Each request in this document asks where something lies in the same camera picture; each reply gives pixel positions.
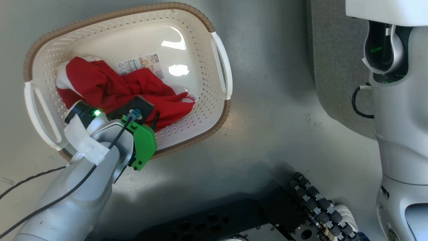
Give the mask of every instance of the white tape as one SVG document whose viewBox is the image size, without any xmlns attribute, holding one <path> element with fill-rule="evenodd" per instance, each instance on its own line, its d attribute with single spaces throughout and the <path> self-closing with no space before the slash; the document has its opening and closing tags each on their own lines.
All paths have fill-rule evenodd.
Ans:
<svg viewBox="0 0 428 241">
<path fill-rule="evenodd" d="M 64 129 L 64 135 L 68 142 L 86 159 L 95 165 L 99 165 L 109 152 L 109 149 L 98 141 L 92 139 L 87 133 L 80 118 L 75 115 Z"/>
<path fill-rule="evenodd" d="M 371 89 L 372 89 L 372 87 L 369 85 L 361 85 L 360 86 L 360 90 L 371 90 Z"/>
</svg>

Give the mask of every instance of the gray mat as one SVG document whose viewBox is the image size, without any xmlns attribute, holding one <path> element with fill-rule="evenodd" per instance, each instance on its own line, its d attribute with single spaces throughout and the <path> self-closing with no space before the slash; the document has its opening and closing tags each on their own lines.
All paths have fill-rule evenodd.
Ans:
<svg viewBox="0 0 428 241">
<path fill-rule="evenodd" d="M 309 37 L 312 36 L 313 72 L 321 105 L 331 118 L 347 128 L 374 138 L 374 121 L 357 115 L 351 105 L 352 93 L 369 77 L 369 70 L 361 61 L 367 21 L 347 17 L 344 0 L 311 0 L 308 7 L 311 10 L 308 21 L 312 25 L 308 29 L 312 30 Z M 372 105 L 371 92 L 360 91 L 358 109 L 373 114 Z"/>
</svg>

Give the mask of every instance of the product label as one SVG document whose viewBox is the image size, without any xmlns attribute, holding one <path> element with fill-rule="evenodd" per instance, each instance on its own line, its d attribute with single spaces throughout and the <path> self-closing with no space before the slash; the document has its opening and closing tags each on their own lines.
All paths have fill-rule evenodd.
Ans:
<svg viewBox="0 0 428 241">
<path fill-rule="evenodd" d="M 149 68 L 159 79 L 164 80 L 162 66 L 157 54 L 146 54 L 116 64 L 117 72 L 126 75 L 137 69 Z"/>
</svg>

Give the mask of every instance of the white plastic basket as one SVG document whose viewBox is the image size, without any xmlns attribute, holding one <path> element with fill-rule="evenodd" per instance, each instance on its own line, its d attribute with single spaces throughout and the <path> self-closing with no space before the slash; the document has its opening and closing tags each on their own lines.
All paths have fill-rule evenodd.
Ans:
<svg viewBox="0 0 428 241">
<path fill-rule="evenodd" d="M 183 86 L 199 97 L 190 114 L 156 133 L 155 157 L 214 134 L 230 109 L 232 73 L 226 50 L 211 22 L 199 10 L 183 3 L 161 3 L 73 23 L 50 32 L 32 46 L 24 63 L 24 94 L 39 135 L 69 157 L 64 137 L 67 108 L 55 86 L 60 63 L 75 56 L 96 56 L 116 69 L 120 61 L 152 53 L 159 56 L 166 84 Z M 169 68 L 176 65 L 187 66 L 188 74 L 171 74 Z M 41 111 L 47 121 L 42 121 Z M 51 126 L 52 135 L 45 124 Z"/>
</svg>

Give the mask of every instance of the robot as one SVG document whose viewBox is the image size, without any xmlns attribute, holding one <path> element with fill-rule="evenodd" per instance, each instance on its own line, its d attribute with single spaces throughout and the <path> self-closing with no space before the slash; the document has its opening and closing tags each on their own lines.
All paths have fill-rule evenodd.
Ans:
<svg viewBox="0 0 428 241">
<path fill-rule="evenodd" d="M 390 241 L 428 240 L 427 7 L 346 0 L 347 16 L 369 22 L 363 62 L 371 74 L 363 87 L 372 90 L 374 116 L 364 116 L 374 118 L 383 171 L 377 216 Z"/>
</svg>

